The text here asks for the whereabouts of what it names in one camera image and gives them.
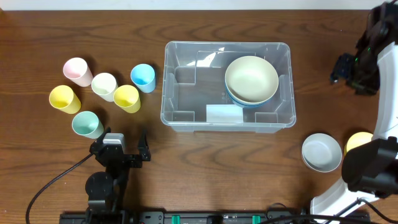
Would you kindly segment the beige large bowl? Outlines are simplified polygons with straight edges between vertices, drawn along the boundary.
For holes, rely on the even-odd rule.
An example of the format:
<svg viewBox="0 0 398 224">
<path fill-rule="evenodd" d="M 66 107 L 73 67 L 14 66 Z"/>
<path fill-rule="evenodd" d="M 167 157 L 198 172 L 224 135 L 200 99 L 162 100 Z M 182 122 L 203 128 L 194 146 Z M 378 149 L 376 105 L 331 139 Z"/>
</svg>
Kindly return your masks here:
<svg viewBox="0 0 398 224">
<path fill-rule="evenodd" d="M 228 65 L 224 82 L 239 101 L 260 103 L 274 96 L 279 87 L 279 76 L 267 60 L 250 55 L 237 58 Z"/>
</svg>

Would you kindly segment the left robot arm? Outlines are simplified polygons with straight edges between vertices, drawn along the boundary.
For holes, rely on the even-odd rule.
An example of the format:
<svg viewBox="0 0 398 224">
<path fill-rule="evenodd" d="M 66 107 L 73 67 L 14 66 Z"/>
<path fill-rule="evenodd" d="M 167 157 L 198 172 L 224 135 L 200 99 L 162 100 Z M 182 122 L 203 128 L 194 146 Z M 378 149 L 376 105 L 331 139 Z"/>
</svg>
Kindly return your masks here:
<svg viewBox="0 0 398 224">
<path fill-rule="evenodd" d="M 138 154 L 125 152 L 124 135 L 107 128 L 90 146 L 95 159 L 105 171 L 92 174 L 85 184 L 88 208 L 84 223 L 134 223 L 134 213 L 123 208 L 123 198 L 132 168 L 141 168 L 151 160 L 146 132 L 137 145 Z"/>
</svg>

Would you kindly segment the grey small bowl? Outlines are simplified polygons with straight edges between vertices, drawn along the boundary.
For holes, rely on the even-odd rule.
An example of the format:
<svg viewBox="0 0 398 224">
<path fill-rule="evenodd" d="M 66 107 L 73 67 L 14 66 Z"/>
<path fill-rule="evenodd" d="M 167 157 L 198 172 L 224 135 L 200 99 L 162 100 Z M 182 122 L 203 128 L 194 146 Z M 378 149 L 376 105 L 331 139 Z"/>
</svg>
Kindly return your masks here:
<svg viewBox="0 0 398 224">
<path fill-rule="evenodd" d="M 302 144 L 304 163 L 317 172 L 331 172 L 342 162 L 343 153 L 338 142 L 331 136 L 315 133 L 308 136 Z"/>
</svg>

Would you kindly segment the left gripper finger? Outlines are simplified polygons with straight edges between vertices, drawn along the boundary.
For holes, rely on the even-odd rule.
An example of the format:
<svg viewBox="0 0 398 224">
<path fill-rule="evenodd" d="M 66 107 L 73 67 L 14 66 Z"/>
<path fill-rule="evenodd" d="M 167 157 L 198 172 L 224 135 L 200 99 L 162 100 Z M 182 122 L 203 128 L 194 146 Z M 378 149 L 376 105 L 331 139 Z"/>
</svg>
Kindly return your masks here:
<svg viewBox="0 0 398 224">
<path fill-rule="evenodd" d="M 142 156 L 148 156 L 149 155 L 149 147 L 148 147 L 147 139 L 146 139 L 146 131 L 143 131 L 141 133 L 137 148 L 139 150 L 139 154 L 140 155 L 142 155 Z"/>
<path fill-rule="evenodd" d="M 107 127 L 104 132 L 101 134 L 101 136 L 98 138 L 99 142 L 103 142 L 103 139 L 105 138 L 105 136 L 111 132 L 111 128 Z"/>
</svg>

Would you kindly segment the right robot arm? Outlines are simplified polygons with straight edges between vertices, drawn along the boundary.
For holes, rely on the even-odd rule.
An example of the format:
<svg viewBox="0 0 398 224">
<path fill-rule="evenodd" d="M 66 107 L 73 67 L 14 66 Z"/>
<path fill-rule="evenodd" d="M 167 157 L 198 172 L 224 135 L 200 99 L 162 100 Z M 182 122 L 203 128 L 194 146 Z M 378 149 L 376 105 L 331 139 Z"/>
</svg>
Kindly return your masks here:
<svg viewBox="0 0 398 224">
<path fill-rule="evenodd" d="M 373 8 L 355 55 L 341 55 L 332 82 L 344 78 L 359 95 L 379 95 L 377 123 L 370 142 L 345 155 L 342 177 L 312 199 L 298 223 L 367 223 L 353 215 L 360 206 L 397 194 L 397 4 Z"/>
</svg>

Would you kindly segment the blue cup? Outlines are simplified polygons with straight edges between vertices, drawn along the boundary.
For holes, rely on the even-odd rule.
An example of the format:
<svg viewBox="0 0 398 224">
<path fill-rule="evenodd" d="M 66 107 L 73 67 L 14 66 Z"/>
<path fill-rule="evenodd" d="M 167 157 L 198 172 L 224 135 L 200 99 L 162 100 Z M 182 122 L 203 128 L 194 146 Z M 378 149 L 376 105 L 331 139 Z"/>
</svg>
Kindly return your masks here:
<svg viewBox="0 0 398 224">
<path fill-rule="evenodd" d="M 155 70 L 148 64 L 136 65 L 131 70 L 131 80 L 144 93 L 151 93 L 155 90 Z"/>
</svg>

